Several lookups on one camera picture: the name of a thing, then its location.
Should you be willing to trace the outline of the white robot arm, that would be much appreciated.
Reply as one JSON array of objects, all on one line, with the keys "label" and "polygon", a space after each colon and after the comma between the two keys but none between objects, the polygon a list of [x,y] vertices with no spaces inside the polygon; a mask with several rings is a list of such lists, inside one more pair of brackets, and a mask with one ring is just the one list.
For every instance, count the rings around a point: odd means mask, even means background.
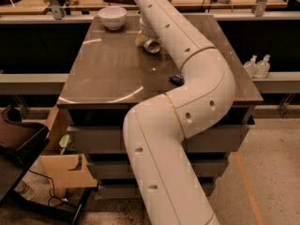
[{"label": "white robot arm", "polygon": [[123,132],[152,225],[219,225],[182,141],[231,108],[235,80],[223,55],[168,0],[134,0],[180,69],[184,83],[135,105]]}]

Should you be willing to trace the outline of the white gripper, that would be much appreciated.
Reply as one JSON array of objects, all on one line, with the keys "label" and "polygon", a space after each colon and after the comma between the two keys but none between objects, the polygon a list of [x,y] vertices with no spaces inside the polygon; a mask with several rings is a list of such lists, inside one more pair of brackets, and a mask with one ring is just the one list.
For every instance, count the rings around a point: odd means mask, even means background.
[{"label": "white gripper", "polygon": [[141,14],[140,18],[140,28],[141,30],[138,32],[135,39],[135,44],[137,46],[143,46],[147,38],[158,38],[158,35],[155,32],[154,28],[151,26],[149,21],[147,21],[143,14]]}]

